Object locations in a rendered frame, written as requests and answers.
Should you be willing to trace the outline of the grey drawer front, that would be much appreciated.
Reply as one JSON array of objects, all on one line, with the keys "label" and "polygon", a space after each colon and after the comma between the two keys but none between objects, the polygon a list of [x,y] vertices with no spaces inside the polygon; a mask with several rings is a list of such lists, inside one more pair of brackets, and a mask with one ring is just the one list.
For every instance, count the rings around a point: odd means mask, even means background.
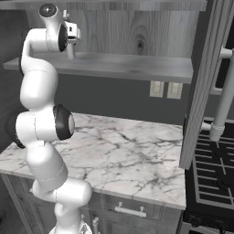
[{"label": "grey drawer front", "polygon": [[163,211],[162,207],[159,205],[123,197],[103,195],[100,193],[94,193],[92,195],[89,207],[93,210],[107,209],[110,211],[115,211],[114,208],[117,207],[120,202],[122,202],[122,206],[124,208],[129,208],[133,210],[139,210],[140,207],[144,207],[144,212],[146,213],[145,218],[150,218],[154,220],[158,220],[161,216],[161,212]]}]

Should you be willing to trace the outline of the black hob knob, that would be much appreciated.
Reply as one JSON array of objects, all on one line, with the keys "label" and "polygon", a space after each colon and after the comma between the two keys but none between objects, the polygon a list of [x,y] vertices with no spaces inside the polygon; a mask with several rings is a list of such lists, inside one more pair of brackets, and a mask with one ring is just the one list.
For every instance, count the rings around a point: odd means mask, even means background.
[{"label": "black hob knob", "polygon": [[200,219],[200,218],[197,218],[197,217],[192,217],[192,218],[190,219],[190,221],[191,221],[191,225],[192,225],[193,228],[197,228],[197,227],[199,227],[200,224],[201,224],[201,219]]}]

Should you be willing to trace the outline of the grey wooden cabinet door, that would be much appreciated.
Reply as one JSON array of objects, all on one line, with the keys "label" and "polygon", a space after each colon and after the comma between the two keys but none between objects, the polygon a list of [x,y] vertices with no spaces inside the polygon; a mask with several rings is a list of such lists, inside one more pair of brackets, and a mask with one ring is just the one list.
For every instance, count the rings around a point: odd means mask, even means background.
[{"label": "grey wooden cabinet door", "polygon": [[179,167],[188,170],[193,160],[197,138],[203,122],[207,99],[212,89],[215,69],[218,64],[227,26],[234,16],[234,0],[208,0],[206,13],[198,20],[196,42],[199,47],[191,83],[187,112],[186,129]]}]

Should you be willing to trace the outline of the grey wooden wall cabinet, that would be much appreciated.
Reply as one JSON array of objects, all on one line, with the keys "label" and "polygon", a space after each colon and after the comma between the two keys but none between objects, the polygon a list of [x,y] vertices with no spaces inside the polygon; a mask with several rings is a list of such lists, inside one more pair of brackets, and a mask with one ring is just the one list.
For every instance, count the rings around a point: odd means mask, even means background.
[{"label": "grey wooden wall cabinet", "polygon": [[42,27],[45,2],[70,14],[81,40],[76,53],[191,59],[198,17],[207,0],[9,0],[0,10],[24,10],[30,27]]}]

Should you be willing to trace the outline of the white wall outlet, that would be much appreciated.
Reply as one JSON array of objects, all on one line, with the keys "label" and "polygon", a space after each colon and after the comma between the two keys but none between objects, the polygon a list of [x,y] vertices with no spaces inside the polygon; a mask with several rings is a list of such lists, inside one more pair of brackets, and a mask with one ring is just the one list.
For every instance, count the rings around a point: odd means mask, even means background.
[{"label": "white wall outlet", "polygon": [[151,81],[150,82],[150,96],[155,98],[162,98],[164,96],[163,81]]},{"label": "white wall outlet", "polygon": [[169,82],[167,90],[168,99],[180,100],[182,95],[183,84],[177,82]]}]

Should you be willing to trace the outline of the grey lower cabinet door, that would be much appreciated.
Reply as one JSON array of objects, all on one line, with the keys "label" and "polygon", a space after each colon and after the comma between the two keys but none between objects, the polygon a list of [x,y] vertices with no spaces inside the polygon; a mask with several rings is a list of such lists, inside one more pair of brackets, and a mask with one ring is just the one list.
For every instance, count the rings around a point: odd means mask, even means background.
[{"label": "grey lower cabinet door", "polygon": [[34,182],[31,178],[6,175],[5,181],[22,208],[33,234],[48,234],[56,225],[54,204],[41,200],[30,192]]}]

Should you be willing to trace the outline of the black microwave oven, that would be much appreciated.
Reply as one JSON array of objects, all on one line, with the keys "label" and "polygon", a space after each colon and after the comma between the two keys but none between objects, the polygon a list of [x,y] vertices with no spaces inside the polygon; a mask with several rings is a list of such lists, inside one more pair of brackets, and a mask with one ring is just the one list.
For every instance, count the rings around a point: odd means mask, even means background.
[{"label": "black microwave oven", "polygon": [[[227,42],[224,44],[224,48],[233,49],[234,48],[234,27],[231,27],[229,30]],[[222,92],[222,88],[224,86],[224,82],[227,77],[227,73],[229,70],[230,60],[228,58],[223,58],[220,61],[220,66],[218,69],[218,76],[214,82],[212,91],[210,92],[213,95],[220,95]]]}]

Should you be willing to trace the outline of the black gas hob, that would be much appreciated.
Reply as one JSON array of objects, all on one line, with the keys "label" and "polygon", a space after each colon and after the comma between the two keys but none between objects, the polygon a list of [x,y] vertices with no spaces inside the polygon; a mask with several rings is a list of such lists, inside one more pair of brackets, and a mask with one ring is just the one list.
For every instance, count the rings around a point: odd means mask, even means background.
[{"label": "black gas hob", "polygon": [[[234,234],[234,122],[225,123],[218,143],[209,139],[208,131],[199,134],[185,178],[183,234],[186,225],[201,234]],[[192,217],[201,219],[199,227],[192,227]]]}]

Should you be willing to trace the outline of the grey wooden cabinet shelf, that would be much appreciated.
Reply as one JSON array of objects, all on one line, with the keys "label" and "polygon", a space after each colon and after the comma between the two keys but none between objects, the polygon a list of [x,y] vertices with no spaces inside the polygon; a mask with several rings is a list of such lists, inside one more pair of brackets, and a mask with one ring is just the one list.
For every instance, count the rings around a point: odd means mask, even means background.
[{"label": "grey wooden cabinet shelf", "polygon": [[38,53],[35,57],[48,61],[61,74],[187,84],[193,77],[190,58],[83,52],[77,52],[74,59],[68,59],[67,53]]}]

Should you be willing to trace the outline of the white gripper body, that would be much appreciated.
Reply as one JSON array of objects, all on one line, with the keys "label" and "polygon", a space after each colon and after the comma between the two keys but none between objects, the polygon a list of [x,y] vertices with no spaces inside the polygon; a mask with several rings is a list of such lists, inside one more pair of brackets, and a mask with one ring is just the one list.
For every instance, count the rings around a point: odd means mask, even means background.
[{"label": "white gripper body", "polygon": [[76,57],[75,45],[76,43],[74,41],[70,41],[67,45],[67,54],[69,59],[74,59]]}]

